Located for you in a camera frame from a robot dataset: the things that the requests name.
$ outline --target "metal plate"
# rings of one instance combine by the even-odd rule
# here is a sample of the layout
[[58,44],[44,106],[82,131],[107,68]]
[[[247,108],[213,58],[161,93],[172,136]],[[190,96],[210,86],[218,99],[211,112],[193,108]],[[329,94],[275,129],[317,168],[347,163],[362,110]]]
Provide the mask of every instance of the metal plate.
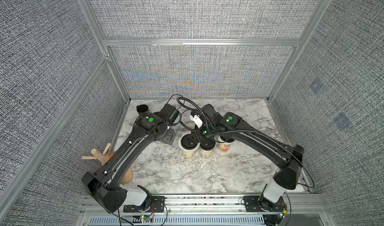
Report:
[[[153,208],[155,208],[155,213],[162,213],[164,211],[164,202],[165,202],[164,196],[152,196],[151,199],[151,207],[149,210],[146,211],[146,213],[151,213],[153,211]],[[124,213],[138,213],[139,207],[135,205],[125,205],[123,209]]]
[[[247,212],[265,212],[260,205],[258,201],[259,196],[244,196],[243,197],[243,204],[245,204],[245,209]],[[275,204],[273,207],[271,207],[271,212],[282,212],[284,209],[284,206],[282,204]]]

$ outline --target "white marble surface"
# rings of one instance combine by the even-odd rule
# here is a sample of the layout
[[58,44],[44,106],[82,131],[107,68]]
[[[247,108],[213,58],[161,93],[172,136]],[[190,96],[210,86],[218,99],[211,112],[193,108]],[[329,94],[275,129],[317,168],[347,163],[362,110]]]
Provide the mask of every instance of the white marble surface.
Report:
[[[136,106],[147,104],[151,112],[159,111],[167,100],[133,100],[128,108],[115,150],[124,142],[137,118]],[[212,104],[224,115],[233,112],[263,133],[281,141],[277,127],[262,99],[194,100],[200,107]],[[186,112],[183,122],[192,127]],[[186,160],[177,145],[187,132],[180,124],[174,127],[177,136],[173,145],[151,143],[134,162],[134,179],[128,183],[142,185],[151,193],[240,193],[261,192],[277,167],[265,156],[241,143],[234,142],[228,152],[220,152],[216,145],[211,157],[203,159],[195,152]]]

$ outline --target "enclosure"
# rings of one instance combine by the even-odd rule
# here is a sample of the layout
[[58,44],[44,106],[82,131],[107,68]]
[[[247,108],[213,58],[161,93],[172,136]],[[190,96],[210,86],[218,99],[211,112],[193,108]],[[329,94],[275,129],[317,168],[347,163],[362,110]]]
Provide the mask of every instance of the enclosure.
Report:
[[[1,2],[1,225],[79,224],[81,177],[100,166],[81,157],[116,150],[136,106],[172,94],[304,147],[334,224],[382,224],[384,0]],[[242,143],[212,158],[155,142],[132,182],[250,193],[276,170]]]

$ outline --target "aluminum frame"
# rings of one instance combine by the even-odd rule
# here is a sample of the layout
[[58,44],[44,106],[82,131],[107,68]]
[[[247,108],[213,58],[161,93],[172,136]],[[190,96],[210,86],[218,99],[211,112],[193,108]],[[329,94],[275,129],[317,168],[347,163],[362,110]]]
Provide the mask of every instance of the aluminum frame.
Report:
[[111,54],[111,51],[109,51],[108,47],[103,43],[103,33],[100,29],[99,23],[96,20],[96,17],[93,13],[91,5],[89,4],[89,0],[78,0],[78,2],[89,24],[89,27],[91,28],[91,31],[93,32],[93,35],[96,39],[96,42],[98,43],[98,46],[101,52],[103,53],[103,55],[107,55],[110,58],[110,61],[108,62],[108,66],[115,80],[115,83],[120,90],[120,93],[123,99],[125,100],[125,102],[129,102],[130,97],[128,94],[128,89],[124,84],[119,68],[116,65],[115,60],[113,59],[113,55]]
[[106,63],[107,56],[103,56],[98,64],[94,67],[84,83],[68,101],[65,108],[61,111],[60,115],[56,118],[55,122],[45,132],[36,148],[32,151],[31,155],[26,159],[17,174],[13,177],[12,181],[7,185],[0,198],[0,223],[7,216],[9,210],[19,197],[26,184],[29,182],[36,169],[43,161],[45,155],[50,150],[53,143],[67,124],[68,120],[73,115],[76,108],[81,103],[84,95],[88,92],[96,77],[99,75],[103,66]]
[[188,45],[223,45],[223,46],[294,46],[300,45],[297,39],[150,39],[150,38],[107,38],[105,46],[152,45],[152,46],[188,46]]
[[276,94],[280,90],[281,86],[283,85],[284,81],[288,77],[288,74],[291,72],[293,66],[295,65],[296,61],[300,57],[301,53],[303,52],[306,44],[310,40],[312,33],[314,32],[314,29],[320,22],[321,18],[323,17],[325,11],[327,10],[329,4],[331,3],[332,0],[320,0],[317,9],[308,23],[307,29],[303,33],[303,36],[301,37],[300,45],[299,47],[293,52],[292,56],[289,58],[287,64],[281,71],[281,74],[277,78],[276,82],[272,86],[272,89],[269,93],[268,100],[269,102],[272,102],[273,99],[275,98]]
[[[159,194],[165,196],[168,215],[236,215],[236,214],[276,214],[275,212],[247,212],[241,204],[243,196],[260,196],[259,193],[206,193],[206,194]],[[321,194],[289,193],[292,214],[319,214],[325,225],[335,225],[333,214],[330,212]],[[284,201],[289,205],[284,194]],[[220,205],[203,205],[206,203],[219,203]],[[132,216],[149,213],[124,213],[120,208],[121,216]],[[109,215],[91,196],[86,196],[76,225],[87,226],[90,216]]]
[[116,146],[116,142],[118,141],[119,134],[120,134],[120,130],[121,130],[122,125],[123,125],[123,123],[124,123],[124,119],[125,119],[125,116],[126,116],[126,114],[127,114],[128,108],[129,108],[129,102],[126,103],[126,104],[124,105],[124,109],[123,109],[123,111],[122,111],[122,114],[121,114],[121,117],[120,117],[120,120],[119,120],[118,127],[116,128],[115,134],[114,134],[114,136],[113,136],[112,145],[111,145],[111,147],[108,149],[108,153],[112,153],[113,149],[114,149],[115,146]]

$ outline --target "cable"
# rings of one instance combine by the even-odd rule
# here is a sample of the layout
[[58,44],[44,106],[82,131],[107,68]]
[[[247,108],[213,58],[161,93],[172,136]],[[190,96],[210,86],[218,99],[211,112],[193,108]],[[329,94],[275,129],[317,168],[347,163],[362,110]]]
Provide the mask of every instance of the cable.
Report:
[[164,220],[164,222],[160,226],[163,226],[166,223],[166,221],[167,221],[167,218],[168,218],[168,209],[167,209],[167,207],[166,207],[166,210],[167,210],[166,220]]
[[202,110],[202,109],[201,109],[195,102],[193,102],[193,101],[190,100],[190,99],[187,99],[187,98],[184,98],[184,97],[182,97],[182,98],[180,98],[180,97],[177,98],[177,99],[176,99],[177,102],[178,102],[181,106],[183,106],[184,108],[186,108],[186,109],[190,109],[190,110],[192,110],[192,111],[195,110],[194,108],[190,108],[190,107],[186,106],[184,103],[182,104],[182,103],[180,102],[181,99],[183,99],[184,102],[185,102],[185,101],[189,102],[190,104],[192,104],[195,108],[197,108],[197,109],[201,112],[201,114],[204,116],[204,126],[206,127],[208,133],[210,133],[210,134],[214,134],[214,133],[212,133],[212,132],[210,131],[210,129],[209,129],[209,126],[208,126],[208,118],[207,118],[207,116],[205,115],[204,111],[203,111],[203,110]]
[[216,142],[218,142],[218,143],[225,143],[225,142],[220,142],[220,141],[216,140],[216,138],[214,138],[214,140],[215,140]]
[[183,95],[180,95],[180,94],[172,94],[172,95],[170,96],[170,98],[168,99],[168,101],[166,102],[166,104],[168,104],[168,102],[170,101],[170,99],[171,99],[173,96],[175,96],[175,95],[178,95],[178,96],[181,96],[181,97],[183,97],[183,98],[184,98],[184,96],[183,96]]
[[285,195],[287,196],[288,201],[289,201],[289,218],[288,218],[288,222],[287,222],[287,224],[285,225],[285,226],[287,226],[287,225],[289,224],[289,221],[291,220],[291,216],[292,216],[292,207],[291,207],[291,201],[290,201],[288,195],[287,195],[287,194],[285,194]]
[[111,211],[109,211],[102,203],[101,203],[101,201],[100,201],[100,198],[99,198],[99,194],[98,194],[98,192],[99,192],[99,188],[101,187],[101,183],[99,182],[99,184],[98,184],[98,186],[96,187],[96,199],[97,199],[97,201],[99,202],[99,204],[105,209],[105,211],[107,211],[108,213],[110,213],[110,214],[113,214],[114,216],[116,216],[116,217],[118,217],[119,219],[122,219],[122,220],[124,220],[124,221],[126,221],[127,223],[129,223],[130,225],[132,225],[132,226],[134,226],[131,222],[129,222],[127,219],[125,219],[125,218],[123,218],[123,217],[120,217],[120,216],[118,216],[118,215],[116,215],[116,214],[114,214],[114,213],[112,213]]
[[[120,217],[120,210],[118,209],[118,214],[119,214],[119,217]],[[119,218],[119,223],[120,223],[120,226],[121,226],[121,219]]]
[[302,184],[302,183],[298,183],[298,184],[300,184],[300,185],[304,185],[304,186],[309,187],[309,188],[314,188],[314,180],[312,179],[310,173],[309,173],[308,170],[305,168],[305,166],[303,165],[303,163],[300,162],[300,160],[298,160],[298,159],[297,159],[291,152],[289,152],[289,153],[296,159],[297,162],[299,162],[299,163],[301,164],[301,166],[302,166],[302,167],[304,168],[304,170],[307,172],[308,176],[310,177],[310,179],[311,179],[311,181],[312,181],[313,186],[304,185],[304,184]]

